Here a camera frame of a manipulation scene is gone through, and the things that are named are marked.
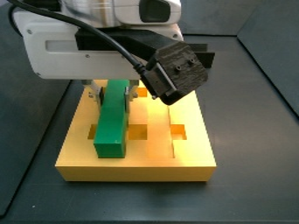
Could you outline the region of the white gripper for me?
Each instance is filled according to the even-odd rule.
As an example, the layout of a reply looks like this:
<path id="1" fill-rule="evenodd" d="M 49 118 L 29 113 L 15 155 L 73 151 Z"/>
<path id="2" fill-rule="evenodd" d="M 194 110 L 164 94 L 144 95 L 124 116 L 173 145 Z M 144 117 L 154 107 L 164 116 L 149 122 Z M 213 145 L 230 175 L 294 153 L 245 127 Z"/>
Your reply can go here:
<path id="1" fill-rule="evenodd" d="M 145 22 L 136 10 L 65 10 L 64 15 L 76 18 L 96 28 L 120 25 L 156 31 L 168 38 L 181 39 L 177 21 L 181 13 L 156 12 L 164 21 Z M 102 87 L 93 80 L 126 79 L 125 112 L 129 102 L 137 97 L 138 75 L 116 51 L 80 50 L 74 39 L 78 28 L 56 19 L 21 11 L 13 14 L 33 72 L 44 79 L 82 80 L 88 97 L 97 105 L 102 103 Z"/>

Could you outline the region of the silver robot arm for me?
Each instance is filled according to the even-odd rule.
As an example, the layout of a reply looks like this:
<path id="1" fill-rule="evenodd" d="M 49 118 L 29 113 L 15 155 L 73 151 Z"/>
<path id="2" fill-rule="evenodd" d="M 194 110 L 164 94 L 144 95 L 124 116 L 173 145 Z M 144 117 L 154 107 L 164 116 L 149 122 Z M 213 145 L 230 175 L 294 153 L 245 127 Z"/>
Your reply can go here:
<path id="1" fill-rule="evenodd" d="M 9 0 L 33 72 L 44 79 L 126 80 L 166 105 L 182 98 L 180 0 Z"/>

